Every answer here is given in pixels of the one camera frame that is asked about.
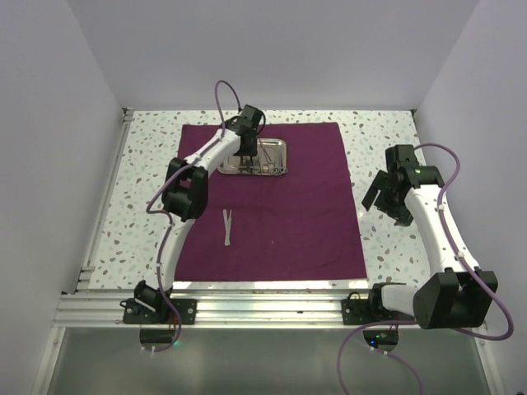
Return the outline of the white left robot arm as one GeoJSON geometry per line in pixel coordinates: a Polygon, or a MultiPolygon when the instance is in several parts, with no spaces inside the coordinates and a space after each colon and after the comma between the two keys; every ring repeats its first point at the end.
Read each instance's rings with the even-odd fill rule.
{"type": "Polygon", "coordinates": [[[255,156],[257,136],[265,123],[263,111],[245,105],[234,117],[222,120],[211,139],[193,154],[169,163],[165,183],[147,204],[148,214],[168,218],[156,256],[157,288],[141,281],[134,290],[134,301],[153,323],[177,314],[170,302],[175,269],[191,227],[207,207],[209,176],[230,156],[255,156]]]}

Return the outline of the steel instrument tray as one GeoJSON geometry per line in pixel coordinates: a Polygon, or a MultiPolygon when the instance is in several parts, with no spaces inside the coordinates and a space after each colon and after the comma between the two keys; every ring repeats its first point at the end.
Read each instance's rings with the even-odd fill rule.
{"type": "Polygon", "coordinates": [[[256,156],[230,156],[217,170],[225,175],[285,175],[288,171],[287,144],[278,138],[259,138],[256,156]]]}

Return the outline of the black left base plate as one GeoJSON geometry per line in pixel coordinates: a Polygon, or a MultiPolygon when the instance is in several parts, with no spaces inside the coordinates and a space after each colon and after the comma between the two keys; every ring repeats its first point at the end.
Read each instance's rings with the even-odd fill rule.
{"type": "Polygon", "coordinates": [[[124,309],[123,323],[125,324],[169,324],[181,323],[194,325],[198,312],[198,301],[195,299],[171,298],[170,302],[178,311],[177,318],[173,310],[161,300],[161,305],[156,309],[134,298],[122,300],[119,306],[124,309]]]}

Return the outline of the steel surgical scissors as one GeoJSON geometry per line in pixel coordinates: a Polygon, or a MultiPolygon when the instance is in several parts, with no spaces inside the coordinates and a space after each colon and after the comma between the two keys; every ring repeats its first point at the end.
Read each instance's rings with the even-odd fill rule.
{"type": "Polygon", "coordinates": [[[261,139],[258,140],[258,148],[261,156],[259,159],[260,173],[273,175],[275,165],[261,139]]]}

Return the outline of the steel forceps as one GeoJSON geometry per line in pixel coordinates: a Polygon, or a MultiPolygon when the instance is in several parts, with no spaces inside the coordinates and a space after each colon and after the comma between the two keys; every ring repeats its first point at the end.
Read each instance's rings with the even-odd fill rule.
{"type": "Polygon", "coordinates": [[[271,175],[282,175],[287,172],[287,149],[283,144],[271,146],[270,149],[270,169],[271,175]]]}

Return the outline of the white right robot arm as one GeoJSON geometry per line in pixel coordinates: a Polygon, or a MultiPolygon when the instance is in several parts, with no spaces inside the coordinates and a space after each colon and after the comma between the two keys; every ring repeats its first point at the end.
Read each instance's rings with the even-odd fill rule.
{"type": "Polygon", "coordinates": [[[450,212],[448,182],[435,166],[423,165],[412,145],[385,151],[386,168],[375,176],[361,204],[377,208],[396,225],[415,224],[430,266],[429,279],[418,289],[404,283],[372,286],[366,312],[385,323],[395,314],[417,321],[420,328],[477,328],[486,318],[498,281],[469,252],[450,212]]]}

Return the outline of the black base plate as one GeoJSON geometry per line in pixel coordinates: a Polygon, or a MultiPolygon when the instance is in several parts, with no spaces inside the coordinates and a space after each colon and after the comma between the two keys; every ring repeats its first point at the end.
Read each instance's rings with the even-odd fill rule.
{"type": "Polygon", "coordinates": [[[412,322],[413,317],[393,310],[387,310],[381,303],[381,287],[374,287],[366,294],[352,291],[340,301],[344,325],[362,325],[384,321],[412,322]]]}
{"type": "Polygon", "coordinates": [[[195,299],[171,298],[170,302],[178,311],[177,318],[173,310],[161,300],[161,305],[156,309],[134,298],[122,300],[119,306],[124,309],[123,323],[125,324],[169,324],[181,323],[194,325],[198,312],[198,301],[195,299]]]}

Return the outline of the purple cloth wrap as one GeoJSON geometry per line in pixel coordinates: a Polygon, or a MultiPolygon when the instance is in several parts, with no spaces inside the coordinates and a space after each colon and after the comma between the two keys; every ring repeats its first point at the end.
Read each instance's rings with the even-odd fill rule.
{"type": "Polygon", "coordinates": [[[343,138],[336,123],[275,124],[281,176],[214,173],[178,281],[315,281],[366,276],[343,138]]]}

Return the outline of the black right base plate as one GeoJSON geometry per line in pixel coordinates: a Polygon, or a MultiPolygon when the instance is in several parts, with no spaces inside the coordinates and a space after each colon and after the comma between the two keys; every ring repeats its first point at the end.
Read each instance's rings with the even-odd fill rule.
{"type": "Polygon", "coordinates": [[[352,291],[340,301],[344,325],[362,325],[384,321],[412,322],[413,317],[393,310],[387,310],[381,303],[381,287],[374,287],[366,294],[352,291]]]}

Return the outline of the aluminium frame rail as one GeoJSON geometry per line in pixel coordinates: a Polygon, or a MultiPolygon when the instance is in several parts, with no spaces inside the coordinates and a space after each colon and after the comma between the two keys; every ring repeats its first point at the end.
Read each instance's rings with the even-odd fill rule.
{"type": "MultiPolygon", "coordinates": [[[[196,300],[197,310],[189,329],[271,328],[334,329],[343,326],[341,300],[345,293],[307,292],[179,292],[175,298],[196,300]]],[[[57,328],[123,327],[128,294],[84,293],[64,295],[52,324],[57,328]]]]}

